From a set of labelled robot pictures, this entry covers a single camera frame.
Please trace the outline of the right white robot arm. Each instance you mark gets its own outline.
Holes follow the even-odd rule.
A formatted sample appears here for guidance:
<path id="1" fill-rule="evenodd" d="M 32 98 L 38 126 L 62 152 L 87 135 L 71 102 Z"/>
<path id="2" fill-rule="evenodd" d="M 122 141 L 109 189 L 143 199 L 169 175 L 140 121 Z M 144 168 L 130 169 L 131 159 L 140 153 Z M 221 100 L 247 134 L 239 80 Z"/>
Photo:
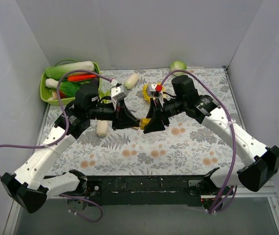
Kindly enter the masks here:
<path id="1" fill-rule="evenodd" d="M 163 131 L 169 126 L 170 117 L 186 113 L 234 149 L 243 163 L 232 171 L 219 167 L 211 170 L 203 178 L 205 191 L 214 195 L 223 186 L 236 185 L 253 192 L 259 191 L 279 169 L 279 148 L 259 142 L 228 119 L 217 100 L 208 95 L 199 95 L 193 80 L 187 75 L 175 77 L 171 83 L 175 96 L 169 100 L 164 98 L 162 86 L 149 84 L 145 88 L 151 103 L 146 118 L 141 121 L 144 133 Z"/>

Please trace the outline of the yellow padlock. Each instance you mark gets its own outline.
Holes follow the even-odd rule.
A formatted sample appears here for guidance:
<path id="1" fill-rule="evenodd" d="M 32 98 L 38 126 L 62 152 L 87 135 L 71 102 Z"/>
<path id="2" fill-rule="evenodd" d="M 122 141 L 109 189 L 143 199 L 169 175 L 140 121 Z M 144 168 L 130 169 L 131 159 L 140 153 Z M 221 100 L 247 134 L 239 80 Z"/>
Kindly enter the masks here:
<path id="1" fill-rule="evenodd" d="M 146 128 L 146 126 L 149 124 L 151 118 L 143 118 L 140 120 L 140 129 L 144 130 Z"/>

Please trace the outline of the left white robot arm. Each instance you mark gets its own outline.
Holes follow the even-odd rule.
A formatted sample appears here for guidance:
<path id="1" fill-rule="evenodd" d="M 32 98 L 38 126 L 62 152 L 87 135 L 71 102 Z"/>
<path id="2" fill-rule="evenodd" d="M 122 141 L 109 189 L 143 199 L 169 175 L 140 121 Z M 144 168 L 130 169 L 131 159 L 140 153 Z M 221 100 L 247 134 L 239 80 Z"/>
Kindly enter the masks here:
<path id="1" fill-rule="evenodd" d="M 87 177 L 78 170 L 70 170 L 60 176 L 45 175 L 62 153 L 90 127 L 90 121 L 109 120 L 112 128 L 126 129 L 139 126 L 137 119 L 126 107 L 124 98 L 128 91 L 124 85 L 111 88 L 111 102 L 100 103 L 98 87 L 82 85 L 74 101 L 69 103 L 56 120 L 42 148 L 14 173 L 5 173 L 0 181 L 6 192 L 27 212 L 38 211 L 45 201 L 65 192 L 81 196 L 87 189 Z"/>

